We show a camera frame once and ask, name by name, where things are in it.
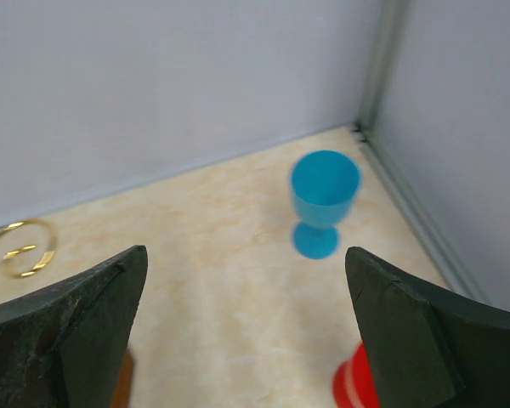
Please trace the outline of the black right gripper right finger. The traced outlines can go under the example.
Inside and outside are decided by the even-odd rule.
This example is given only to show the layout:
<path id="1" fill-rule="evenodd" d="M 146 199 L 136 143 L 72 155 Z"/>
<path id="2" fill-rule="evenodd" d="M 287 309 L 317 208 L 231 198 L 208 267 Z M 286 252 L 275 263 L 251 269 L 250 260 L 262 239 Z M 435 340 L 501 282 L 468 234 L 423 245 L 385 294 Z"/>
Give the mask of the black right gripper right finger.
<path id="1" fill-rule="evenodd" d="M 353 246 L 345 272 L 382 407 L 510 407 L 510 312 Z"/>

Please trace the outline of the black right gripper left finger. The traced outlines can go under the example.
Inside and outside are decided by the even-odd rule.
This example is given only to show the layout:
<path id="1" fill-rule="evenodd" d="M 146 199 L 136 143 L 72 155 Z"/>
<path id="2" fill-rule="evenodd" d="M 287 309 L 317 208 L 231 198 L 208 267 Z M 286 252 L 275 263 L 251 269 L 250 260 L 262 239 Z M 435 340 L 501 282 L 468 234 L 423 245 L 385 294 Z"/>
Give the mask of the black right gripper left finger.
<path id="1" fill-rule="evenodd" d="M 145 246 L 0 304 L 0 407 L 109 407 L 147 276 Z"/>

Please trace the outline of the red plastic wine glass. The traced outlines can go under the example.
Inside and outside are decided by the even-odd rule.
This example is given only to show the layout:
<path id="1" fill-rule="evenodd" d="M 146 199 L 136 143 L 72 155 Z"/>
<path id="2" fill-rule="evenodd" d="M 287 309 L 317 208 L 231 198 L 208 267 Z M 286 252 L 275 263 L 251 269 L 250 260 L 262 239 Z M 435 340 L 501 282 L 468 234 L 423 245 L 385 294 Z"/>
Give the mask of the red plastic wine glass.
<path id="1" fill-rule="evenodd" d="M 336 370 L 331 391 L 338 408 L 379 408 L 364 344 Z"/>

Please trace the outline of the cyan plastic wine glass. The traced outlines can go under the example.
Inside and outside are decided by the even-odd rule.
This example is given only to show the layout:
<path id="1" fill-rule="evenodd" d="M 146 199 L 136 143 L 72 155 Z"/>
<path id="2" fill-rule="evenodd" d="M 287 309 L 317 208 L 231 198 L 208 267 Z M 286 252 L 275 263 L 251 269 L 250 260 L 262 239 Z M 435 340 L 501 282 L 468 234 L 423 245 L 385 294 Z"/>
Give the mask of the cyan plastic wine glass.
<path id="1" fill-rule="evenodd" d="M 360 169 L 340 152 L 317 150 L 295 163 L 289 180 L 298 217 L 292 244 L 306 258 L 331 256 L 339 243 L 336 225 L 346 217 L 360 189 Z"/>

